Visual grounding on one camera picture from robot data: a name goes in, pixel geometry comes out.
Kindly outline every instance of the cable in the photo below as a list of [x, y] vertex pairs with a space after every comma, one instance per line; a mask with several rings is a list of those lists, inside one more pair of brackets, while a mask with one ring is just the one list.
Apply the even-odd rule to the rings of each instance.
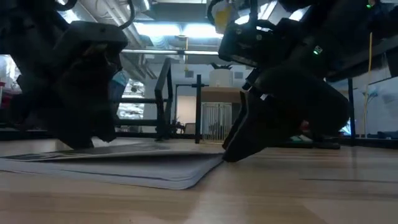
[[127, 0], [127, 3], [128, 3], [129, 6], [130, 6], [130, 18], [129, 18], [129, 20], [126, 21], [124, 24], [122, 24], [122, 25], [119, 26], [120, 29], [125, 29], [125, 28], [129, 27], [129, 26], [132, 24], [132, 22], [134, 21], [134, 18], [136, 17], [136, 10], [135, 10], [135, 8], [134, 8], [134, 5], [133, 5], [133, 3], [132, 3], [132, 0]]
[[57, 11], [62, 11], [65, 12], [67, 10], [71, 10], [73, 7], [75, 7], [75, 4], [77, 3], [77, 0], [69, 0], [66, 4], [61, 4], [58, 1], [55, 2], [55, 9]]
[[366, 134], [366, 116], [368, 115], [368, 98], [369, 98], [369, 84], [371, 82], [371, 74], [372, 74], [372, 51], [373, 51], [373, 32], [370, 34], [370, 41], [369, 41], [369, 67], [368, 67], [368, 82], [366, 84], [365, 88], [365, 102], [364, 102], [364, 112], [363, 112], [363, 126], [365, 127], [364, 132], [365, 132], [365, 137], [367, 136]]

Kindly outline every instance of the wood grain surface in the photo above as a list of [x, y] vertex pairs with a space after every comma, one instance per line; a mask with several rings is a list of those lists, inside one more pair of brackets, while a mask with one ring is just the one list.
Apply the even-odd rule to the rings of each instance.
[[[134, 140], [120, 141], [114, 144]], [[0, 148], [20, 154], [53, 151], [55, 143]], [[222, 164], [183, 191], [0, 172], [0, 220], [7, 224], [381, 224], [397, 223], [397, 209], [398, 151], [385, 149], [266, 149]]]

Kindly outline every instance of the ceiling light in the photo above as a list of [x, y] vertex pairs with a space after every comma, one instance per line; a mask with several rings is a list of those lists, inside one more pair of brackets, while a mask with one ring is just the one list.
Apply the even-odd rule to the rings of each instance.
[[140, 35], [147, 35], [149, 37], [180, 35], [180, 28], [176, 24], [146, 24], [135, 22], [134, 25]]
[[[65, 0], [57, 0], [60, 4], [65, 4]], [[79, 21], [79, 17], [70, 9], [60, 13], [61, 16], [68, 22]]]
[[145, 8], [147, 10], [149, 10], [149, 1], [148, 0], [144, 0], [144, 4], [145, 4]]
[[187, 55], [218, 55], [218, 52], [207, 51], [207, 50], [186, 50]]
[[300, 21], [304, 14], [308, 11], [310, 7], [305, 7], [303, 9], [296, 10], [293, 14], [289, 17], [289, 19], [294, 21]]
[[182, 34], [193, 38], [217, 38], [223, 36], [222, 34], [217, 34], [216, 28], [210, 24], [188, 24]]
[[[273, 12], [273, 10], [275, 9], [275, 6], [277, 4], [277, 1], [272, 1], [269, 5], [264, 4], [260, 7], [260, 13], [259, 13], [259, 19], [264, 19], [267, 20], [269, 18], [269, 16], [271, 15], [271, 13]], [[246, 16], [242, 16], [239, 19], [235, 20], [236, 24], [245, 24], [249, 22], [249, 15]]]
[[263, 15], [260, 17], [260, 19], [267, 20], [271, 15], [271, 13], [273, 12], [273, 10], [275, 9], [277, 3], [278, 3], [277, 1], [272, 1], [271, 3], [269, 3], [269, 6], [267, 7]]
[[130, 54], [163, 54], [163, 55], [178, 55], [177, 50], [147, 50], [147, 49], [124, 49], [122, 53], [130, 53]]
[[236, 19], [236, 20], [235, 20], [235, 23], [236, 23], [236, 24], [239, 24], [239, 25], [245, 24], [245, 23], [247, 23], [247, 22], [249, 22], [249, 15], [247, 15], [247, 16], [242, 16], [242, 17], [240, 17], [239, 19]]

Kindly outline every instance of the white wall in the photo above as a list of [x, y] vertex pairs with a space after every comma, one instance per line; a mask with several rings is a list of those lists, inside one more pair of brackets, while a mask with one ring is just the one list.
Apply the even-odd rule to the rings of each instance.
[[[162, 64], [152, 64], [150, 68], [152, 71], [158, 75], [162, 69]], [[201, 75], [202, 82], [204, 84], [209, 84], [209, 74], [213, 71], [213, 67], [211, 65], [187, 65], [189, 70], [193, 70], [194, 76], [193, 78], [185, 78], [185, 65], [184, 64], [172, 64], [172, 79], [173, 83], [176, 84], [192, 84], [196, 83], [197, 75]], [[250, 74], [251, 70], [246, 70], [246, 66], [244, 65], [233, 65], [231, 71], [233, 72], [243, 72], [243, 79], [236, 80], [234, 79], [235, 87], [242, 87], [244, 84], [244, 79]]]
[[[150, 68], [152, 71], [158, 75], [162, 69], [162, 64], [152, 64]], [[173, 82], [173, 94], [175, 96], [175, 84], [192, 84], [196, 83], [197, 75], [200, 74], [202, 77], [202, 83], [208, 85], [209, 84], [209, 74], [213, 69], [211, 65], [188, 65], [189, 70], [193, 70], [194, 77], [193, 78], [185, 78], [185, 65], [184, 64], [172, 64], [172, 82]], [[242, 87], [244, 84], [244, 79], [250, 74], [251, 70], [246, 70], [246, 66], [244, 65], [233, 65], [233, 72], [243, 72], [243, 79], [236, 80], [234, 79], [235, 87]], [[154, 89], [156, 86], [157, 80], [147, 79], [145, 83], [145, 98], [155, 98]], [[196, 96], [196, 88], [192, 88], [189, 86], [180, 86], [178, 88], [178, 96]], [[163, 97], [167, 98], [167, 88], [163, 89]], [[175, 108], [175, 100], [173, 97], [173, 105], [172, 105], [172, 119], [174, 119], [174, 108]], [[156, 105], [145, 104], [144, 107], [144, 119], [156, 119]], [[155, 127], [143, 127], [142, 129], [145, 133], [154, 133]]]
[[[372, 71], [371, 82], [390, 77], [389, 69]], [[364, 95], [368, 74], [353, 79], [356, 134], [364, 134]], [[369, 85], [369, 91], [377, 91], [378, 96], [368, 104], [366, 132], [377, 134], [378, 131], [398, 130], [398, 78], [391, 78]]]
[[195, 96], [178, 96], [177, 120], [182, 124], [195, 123], [197, 115]]

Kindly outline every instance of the black metal post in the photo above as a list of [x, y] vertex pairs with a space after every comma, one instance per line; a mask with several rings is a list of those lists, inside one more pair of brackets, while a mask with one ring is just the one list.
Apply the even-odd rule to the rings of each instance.
[[195, 121], [195, 144], [200, 143], [201, 120], [201, 75], [197, 75], [197, 117]]
[[175, 98], [174, 98], [174, 122], [177, 123], [177, 95], [178, 95], [178, 87], [179, 84], [175, 84]]
[[256, 26], [258, 20], [258, 2], [257, 0], [249, 0], [250, 2], [250, 13], [249, 13], [249, 23], [252, 26]]
[[348, 79], [348, 100], [349, 100], [349, 118], [350, 118], [350, 129], [351, 129], [351, 146], [355, 146], [355, 109], [354, 109], [354, 93], [353, 93], [353, 79]]

